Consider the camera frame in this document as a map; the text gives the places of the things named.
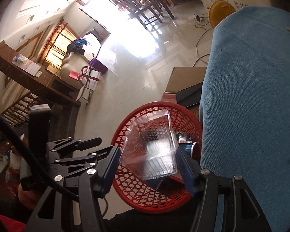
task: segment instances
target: red fabric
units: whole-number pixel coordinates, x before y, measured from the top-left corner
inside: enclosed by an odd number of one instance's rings
[[[0,215],[0,221],[3,223],[8,232],[23,232],[26,227],[26,224],[15,221],[3,215]]]

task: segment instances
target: blue clothing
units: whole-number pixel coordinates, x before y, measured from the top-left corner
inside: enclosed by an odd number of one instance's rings
[[[290,227],[290,13],[249,6],[215,29],[203,83],[201,167],[241,174],[273,232]],[[221,231],[219,200],[215,231]]]

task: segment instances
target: tiled floor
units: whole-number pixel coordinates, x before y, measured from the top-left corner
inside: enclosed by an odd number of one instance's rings
[[[205,31],[195,27],[194,14],[207,11],[201,1],[195,0],[171,10],[175,20],[164,12],[167,17],[162,24],[157,22],[154,25],[156,29],[152,33],[136,19],[131,19],[118,26],[118,31],[112,32],[102,45],[98,59],[113,72],[109,70],[100,76],[91,103],[81,106],[76,139],[101,137],[101,146],[108,146],[117,127],[130,112],[161,99],[173,67],[193,66],[198,59],[195,44]],[[210,51],[212,31],[209,30],[198,44],[200,56]],[[196,66],[206,64],[199,60]],[[105,216],[107,219],[130,208],[114,189],[107,199],[110,206]]]

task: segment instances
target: silver screw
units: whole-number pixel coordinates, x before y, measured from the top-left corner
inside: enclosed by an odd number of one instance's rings
[[[95,174],[97,170],[95,170],[94,168],[90,168],[87,170],[88,174]]]
[[[208,175],[210,172],[208,169],[202,169],[201,174]]]
[[[63,176],[59,174],[59,175],[56,175],[54,179],[55,181],[61,181],[63,179]]]
[[[234,175],[234,179],[240,181],[240,180],[243,179],[243,177],[241,175],[239,175],[239,174],[236,174],[236,175]]]

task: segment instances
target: clear plastic container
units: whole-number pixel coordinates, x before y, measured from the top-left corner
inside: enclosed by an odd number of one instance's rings
[[[136,118],[128,127],[120,162],[142,180],[177,173],[175,151],[178,142],[168,110]]]

